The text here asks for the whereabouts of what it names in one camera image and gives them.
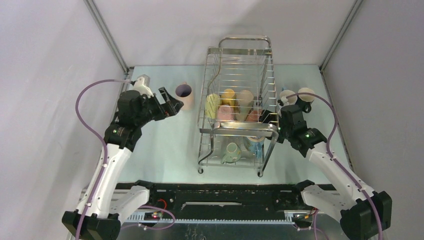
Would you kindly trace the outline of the iridescent pale pink mug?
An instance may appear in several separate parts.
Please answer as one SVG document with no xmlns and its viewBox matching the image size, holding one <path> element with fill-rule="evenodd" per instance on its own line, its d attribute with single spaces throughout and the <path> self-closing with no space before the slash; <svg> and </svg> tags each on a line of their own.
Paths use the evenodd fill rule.
<svg viewBox="0 0 424 240">
<path fill-rule="evenodd" d="M 176 87 L 175 95 L 177 100 L 183 103 L 182 111 L 189 111 L 194 107 L 195 96 L 193 88 L 187 82 L 183 82 Z"/>
</svg>

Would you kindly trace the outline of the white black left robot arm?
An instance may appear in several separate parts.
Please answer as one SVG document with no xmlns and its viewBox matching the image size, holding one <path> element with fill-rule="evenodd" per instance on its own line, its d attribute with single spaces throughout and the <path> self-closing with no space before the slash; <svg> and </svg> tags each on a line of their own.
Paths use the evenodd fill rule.
<svg viewBox="0 0 424 240">
<path fill-rule="evenodd" d="M 160 103 L 155 94 L 142 94 L 134 89 L 120 94 L 117 120 L 101 138 L 102 156 L 87 191 L 76 210 L 66 211 L 62 217 L 63 225 L 76 240 L 115 240 L 124 221 L 136 209 L 142 205 L 156 206 L 158 194 L 139 185 L 131 187 L 115 202 L 112 198 L 119 176 L 142 136 L 142 127 L 151 121 L 175 116 L 184 106 L 164 87 L 159 88 L 159 92 L 164 103 Z"/>
</svg>

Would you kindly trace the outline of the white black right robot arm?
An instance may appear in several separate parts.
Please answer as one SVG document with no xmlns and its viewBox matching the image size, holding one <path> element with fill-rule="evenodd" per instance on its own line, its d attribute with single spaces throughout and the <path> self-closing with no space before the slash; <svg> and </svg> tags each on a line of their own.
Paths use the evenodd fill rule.
<svg viewBox="0 0 424 240">
<path fill-rule="evenodd" d="M 280 113 L 263 110 L 265 123 L 279 124 L 278 142 L 290 146 L 314 164 L 330 181 L 338 194 L 333 195 L 316 183 L 305 180 L 294 186 L 291 204 L 297 209 L 311 206 L 338 221 L 350 240 L 384 239 L 383 231 L 391 225 L 392 198 L 385 191 L 376 192 L 351 169 L 345 167 L 330 148 L 330 140 L 318 129 L 310 128 L 297 105 L 286 105 Z"/>
</svg>

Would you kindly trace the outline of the black mug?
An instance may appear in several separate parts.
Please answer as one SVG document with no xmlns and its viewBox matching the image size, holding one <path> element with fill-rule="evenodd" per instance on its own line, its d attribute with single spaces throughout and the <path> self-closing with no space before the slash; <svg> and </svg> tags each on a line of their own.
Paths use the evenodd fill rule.
<svg viewBox="0 0 424 240">
<path fill-rule="evenodd" d="M 308 87 L 303 87 L 300 88 L 297 93 L 298 96 L 295 104 L 299 106 L 304 113 L 309 113 L 312 110 L 312 102 L 315 100 L 315 97 L 309 94 L 315 94 L 315 92 Z"/>
</svg>

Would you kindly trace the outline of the light blue faceted mug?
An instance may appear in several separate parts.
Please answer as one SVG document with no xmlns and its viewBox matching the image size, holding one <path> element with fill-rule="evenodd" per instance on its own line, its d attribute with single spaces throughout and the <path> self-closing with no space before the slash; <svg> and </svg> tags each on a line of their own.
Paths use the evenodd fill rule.
<svg viewBox="0 0 424 240">
<path fill-rule="evenodd" d="M 278 104 L 281 107 L 295 105 L 298 100 L 296 93 L 292 90 L 283 90 L 279 93 Z"/>
</svg>

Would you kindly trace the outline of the blue butterfly mug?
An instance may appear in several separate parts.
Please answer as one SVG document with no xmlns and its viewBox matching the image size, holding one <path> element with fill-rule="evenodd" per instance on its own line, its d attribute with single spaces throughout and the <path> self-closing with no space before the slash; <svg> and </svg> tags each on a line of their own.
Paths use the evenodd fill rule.
<svg viewBox="0 0 424 240">
<path fill-rule="evenodd" d="M 264 136 L 246 136 L 243 139 L 245 149 L 253 154 L 257 160 L 263 157 L 264 142 Z"/>
</svg>

